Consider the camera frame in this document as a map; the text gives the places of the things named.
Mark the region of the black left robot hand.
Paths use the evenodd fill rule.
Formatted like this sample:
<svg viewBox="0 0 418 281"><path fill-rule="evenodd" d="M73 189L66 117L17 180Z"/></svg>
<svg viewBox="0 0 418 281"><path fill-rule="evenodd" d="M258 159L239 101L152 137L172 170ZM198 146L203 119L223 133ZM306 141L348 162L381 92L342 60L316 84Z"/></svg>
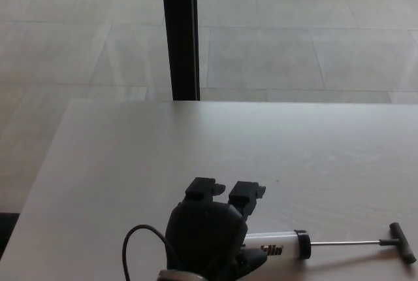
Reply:
<svg viewBox="0 0 418 281"><path fill-rule="evenodd" d="M237 182L226 203L214 197L225 185L213 178L195 178L184 199L172 211L165 238L174 250L168 269L198 274L207 280L238 280L266 260L260 248L245 248L246 221L266 188L256 182Z"/></svg>

